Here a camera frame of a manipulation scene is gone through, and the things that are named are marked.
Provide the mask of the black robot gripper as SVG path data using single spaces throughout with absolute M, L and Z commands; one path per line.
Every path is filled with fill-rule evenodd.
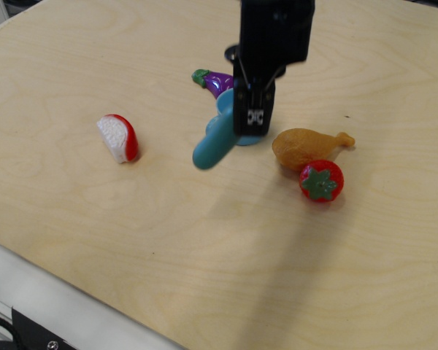
M 241 2 L 239 60 L 233 62 L 236 135 L 269 132 L 274 79 L 306 61 L 314 13 L 314 1 Z

